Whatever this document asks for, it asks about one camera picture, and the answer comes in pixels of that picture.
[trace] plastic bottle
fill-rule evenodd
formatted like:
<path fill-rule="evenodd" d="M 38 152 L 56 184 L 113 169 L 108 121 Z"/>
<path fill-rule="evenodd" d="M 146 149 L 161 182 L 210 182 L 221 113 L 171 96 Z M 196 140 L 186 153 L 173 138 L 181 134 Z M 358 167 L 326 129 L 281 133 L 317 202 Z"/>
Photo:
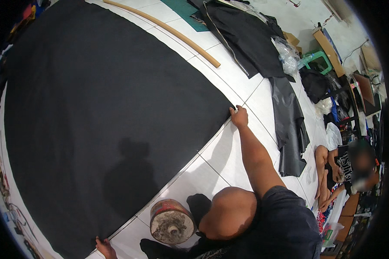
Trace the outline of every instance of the plastic bottle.
<path fill-rule="evenodd" d="M 310 54 L 308 56 L 305 56 L 303 57 L 302 59 L 300 59 L 298 61 L 298 64 L 297 64 L 297 67 L 298 69 L 301 69 L 302 67 L 304 67 L 306 64 L 308 64 L 309 62 L 311 62 L 314 58 L 314 54 Z"/>

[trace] green cutting mat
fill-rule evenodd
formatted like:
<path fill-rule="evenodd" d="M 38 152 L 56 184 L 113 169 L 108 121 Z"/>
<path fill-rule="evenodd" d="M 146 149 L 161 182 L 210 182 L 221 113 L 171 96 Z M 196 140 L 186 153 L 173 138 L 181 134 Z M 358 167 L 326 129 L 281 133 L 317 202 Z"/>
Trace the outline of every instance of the green cutting mat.
<path fill-rule="evenodd" d="M 185 20 L 197 32 L 207 32 L 209 29 L 206 25 L 190 18 L 192 14 L 197 12 L 197 9 L 189 4 L 186 0 L 161 0 L 173 11 L 175 11 L 183 20 Z"/>

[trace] person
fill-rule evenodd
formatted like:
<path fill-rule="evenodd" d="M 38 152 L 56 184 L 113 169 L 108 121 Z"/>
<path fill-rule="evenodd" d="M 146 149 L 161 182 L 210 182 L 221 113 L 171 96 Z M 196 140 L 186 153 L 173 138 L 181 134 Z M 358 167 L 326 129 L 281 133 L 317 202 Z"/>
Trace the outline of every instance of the person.
<path fill-rule="evenodd" d="M 201 236 L 190 250 L 177 250 L 148 239 L 140 242 L 149 259 L 319 258 L 322 239 L 305 201 L 288 190 L 273 162 L 248 127 L 246 109 L 230 108 L 241 138 L 242 160 L 253 192 L 227 187 L 210 201 L 203 194 L 187 198 Z M 97 249 L 115 259 L 108 240 Z"/>
<path fill-rule="evenodd" d="M 379 181 L 375 173 L 375 151 L 364 140 L 352 141 L 349 145 L 338 146 L 328 151 L 319 145 L 315 152 L 316 169 L 319 179 L 315 199 L 319 199 L 319 211 L 325 212 L 328 205 L 344 189 L 349 195 L 357 191 L 372 189 Z"/>

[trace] white tile floor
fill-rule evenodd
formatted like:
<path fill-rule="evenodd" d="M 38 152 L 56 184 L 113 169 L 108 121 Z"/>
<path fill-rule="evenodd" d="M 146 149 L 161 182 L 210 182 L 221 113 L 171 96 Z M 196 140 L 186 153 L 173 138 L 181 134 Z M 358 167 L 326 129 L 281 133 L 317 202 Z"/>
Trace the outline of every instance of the white tile floor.
<path fill-rule="evenodd" d="M 232 60 L 223 45 L 210 32 L 196 32 L 159 0 L 116 0 L 116 2 L 138 8 L 176 28 L 217 59 L 221 63 L 219 68 L 213 67 L 196 51 L 156 24 L 99 0 L 86 1 L 109 9 L 154 35 L 199 70 L 233 104 L 247 108 L 249 127 L 267 148 L 275 169 L 278 169 L 280 153 L 275 142 L 275 124 L 268 79 L 264 79 L 259 74 L 248 79 Z M 317 188 L 314 150 L 317 145 L 325 144 L 326 131 L 322 120 L 317 119 L 315 116 L 314 105 L 306 96 L 299 76 L 296 77 L 296 81 L 297 83 L 292 83 L 292 87 L 305 115 L 307 133 L 311 143 L 303 155 L 307 161 L 307 166 L 301 177 L 282 177 L 282 180 L 288 189 L 306 200 L 306 203 L 311 208 Z M 136 217 L 125 223 L 110 237 L 111 243 L 120 259 L 146 258 L 145 254 L 140 250 L 139 243 L 142 238 L 152 239 L 149 230 L 150 209 L 158 200 L 166 198 L 175 199 L 188 208 L 186 198 L 189 195 L 202 193 L 211 199 L 214 194 L 227 186 L 238 186 L 251 190 L 242 164 L 239 132 L 230 121 L 225 123 L 215 137 L 199 151 L 198 155 L 192 159 L 186 169 L 176 173 L 176 177 L 157 197 L 153 198 L 150 204 L 142 208 Z M 194 235 L 179 246 L 191 247 L 197 239 L 198 237 Z M 101 257 L 103 258 L 97 251 L 88 256 L 89 259 Z"/>

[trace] black bag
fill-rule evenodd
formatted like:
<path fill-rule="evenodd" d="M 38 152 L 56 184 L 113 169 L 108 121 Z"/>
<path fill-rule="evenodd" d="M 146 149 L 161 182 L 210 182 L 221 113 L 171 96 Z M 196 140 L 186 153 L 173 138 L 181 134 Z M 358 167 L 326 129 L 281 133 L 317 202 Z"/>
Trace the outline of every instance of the black bag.
<path fill-rule="evenodd" d="M 301 82 L 308 98 L 315 104 L 323 98 L 328 91 L 330 82 L 327 76 L 314 69 L 303 68 L 300 70 Z"/>

